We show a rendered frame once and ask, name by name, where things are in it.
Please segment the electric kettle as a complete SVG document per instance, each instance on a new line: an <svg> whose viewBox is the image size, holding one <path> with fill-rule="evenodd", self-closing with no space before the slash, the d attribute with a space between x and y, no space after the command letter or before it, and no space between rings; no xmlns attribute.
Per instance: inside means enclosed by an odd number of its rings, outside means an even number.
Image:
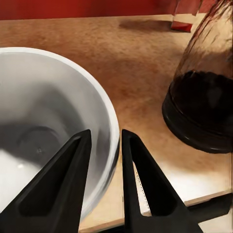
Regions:
<svg viewBox="0 0 233 233"><path fill-rule="evenodd" d="M216 0L206 12L177 66L162 114L187 145L233 152L233 0Z"/></svg>

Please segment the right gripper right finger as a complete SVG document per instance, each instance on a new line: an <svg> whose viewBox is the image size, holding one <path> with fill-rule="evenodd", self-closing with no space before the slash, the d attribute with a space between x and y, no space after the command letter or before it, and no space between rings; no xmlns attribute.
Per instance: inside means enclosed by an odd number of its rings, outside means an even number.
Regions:
<svg viewBox="0 0 233 233"><path fill-rule="evenodd" d="M135 163L151 216L143 216L134 174ZM204 233L140 139L122 130L125 233Z"/></svg>

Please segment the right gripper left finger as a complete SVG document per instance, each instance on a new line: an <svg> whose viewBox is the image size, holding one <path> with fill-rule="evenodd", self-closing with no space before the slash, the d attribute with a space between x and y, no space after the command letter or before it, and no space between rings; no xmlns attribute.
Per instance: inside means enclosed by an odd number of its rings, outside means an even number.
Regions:
<svg viewBox="0 0 233 233"><path fill-rule="evenodd" d="M78 233L92 148L73 135L0 213L0 233Z"/></svg>

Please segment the coffee cup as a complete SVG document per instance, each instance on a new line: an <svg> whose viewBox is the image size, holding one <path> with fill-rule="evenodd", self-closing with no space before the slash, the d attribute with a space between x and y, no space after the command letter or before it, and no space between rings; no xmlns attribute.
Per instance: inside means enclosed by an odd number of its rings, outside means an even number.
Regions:
<svg viewBox="0 0 233 233"><path fill-rule="evenodd" d="M75 134L91 130L80 223L115 174L120 133L107 93L84 68L56 53L0 48L0 213Z"/></svg>

